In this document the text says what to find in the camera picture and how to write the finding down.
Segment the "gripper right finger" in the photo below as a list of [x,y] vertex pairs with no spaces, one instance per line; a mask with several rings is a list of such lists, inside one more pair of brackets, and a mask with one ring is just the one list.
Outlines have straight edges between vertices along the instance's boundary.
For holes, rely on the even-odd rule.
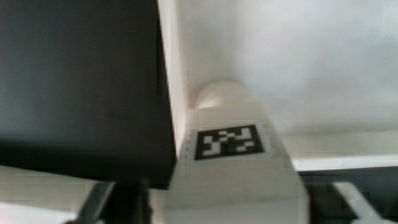
[[380,214],[350,182],[309,183],[309,224],[380,224]]

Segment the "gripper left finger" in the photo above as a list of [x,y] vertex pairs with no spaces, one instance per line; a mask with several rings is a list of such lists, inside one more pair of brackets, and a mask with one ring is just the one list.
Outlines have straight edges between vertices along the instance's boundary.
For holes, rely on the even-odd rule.
[[153,224],[149,184],[100,182],[89,193],[77,218],[62,224]]

